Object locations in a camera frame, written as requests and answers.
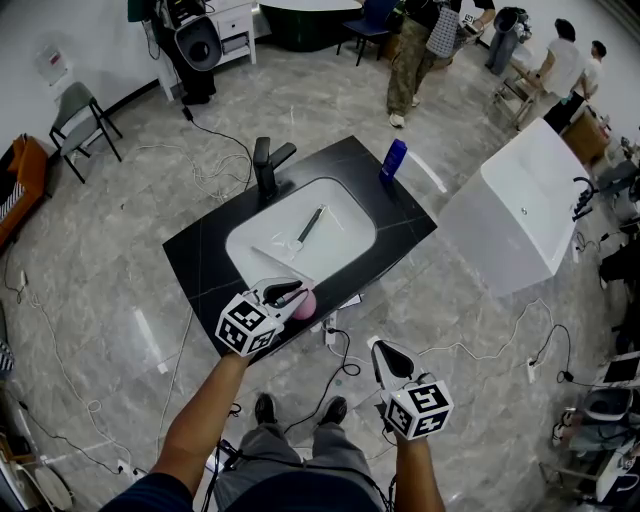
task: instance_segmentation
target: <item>white bathtub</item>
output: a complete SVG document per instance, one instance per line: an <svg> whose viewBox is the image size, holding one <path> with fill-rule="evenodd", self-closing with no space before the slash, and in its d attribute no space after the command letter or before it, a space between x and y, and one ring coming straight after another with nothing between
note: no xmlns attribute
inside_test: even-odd
<svg viewBox="0 0 640 512"><path fill-rule="evenodd" d="M536 119L487 160L445 206L438 224L492 292L555 275L573 236L588 178L558 134Z"/></svg>

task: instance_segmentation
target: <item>white t-shirt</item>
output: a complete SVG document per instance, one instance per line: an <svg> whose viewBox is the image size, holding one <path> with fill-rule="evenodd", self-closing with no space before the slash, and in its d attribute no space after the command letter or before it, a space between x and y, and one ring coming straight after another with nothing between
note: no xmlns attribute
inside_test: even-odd
<svg viewBox="0 0 640 512"><path fill-rule="evenodd" d="M542 83L545 91L566 98L584 71L586 63L576 45L566 39L554 39L548 47L556 58Z"/></svg>
<svg viewBox="0 0 640 512"><path fill-rule="evenodd" d="M584 74L587 79L587 90L589 94L593 94L594 89L600 83L602 79L602 62L597 59L591 58L587 62L587 67L584 70Z"/></svg>

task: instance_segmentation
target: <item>black faucet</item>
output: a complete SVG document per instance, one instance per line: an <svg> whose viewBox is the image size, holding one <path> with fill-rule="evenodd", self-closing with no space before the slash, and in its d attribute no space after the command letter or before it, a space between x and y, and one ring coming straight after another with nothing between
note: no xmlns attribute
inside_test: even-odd
<svg viewBox="0 0 640 512"><path fill-rule="evenodd" d="M256 172L258 190L265 199L272 198L278 192L273 171L298 150L291 142L287 142L270 155L270 145L271 139L269 137L258 137L256 147L253 150L253 168Z"/></svg>

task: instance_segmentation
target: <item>blue bottle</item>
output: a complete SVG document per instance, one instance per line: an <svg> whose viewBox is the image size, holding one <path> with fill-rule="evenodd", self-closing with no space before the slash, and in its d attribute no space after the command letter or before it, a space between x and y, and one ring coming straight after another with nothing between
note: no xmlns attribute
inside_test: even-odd
<svg viewBox="0 0 640 512"><path fill-rule="evenodd" d="M389 152L384 159L382 169L380 169L380 181L383 183L390 183L393 181L393 176L400 167L404 155L407 154L407 145L399 139L393 141Z"/></svg>

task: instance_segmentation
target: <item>black speaker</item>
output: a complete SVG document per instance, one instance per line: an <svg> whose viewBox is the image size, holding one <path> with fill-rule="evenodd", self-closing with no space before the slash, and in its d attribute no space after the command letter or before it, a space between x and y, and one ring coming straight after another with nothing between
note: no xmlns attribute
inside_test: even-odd
<svg viewBox="0 0 640 512"><path fill-rule="evenodd" d="M222 44L209 16L200 16L176 30L176 44L196 71L211 71L222 57Z"/></svg>

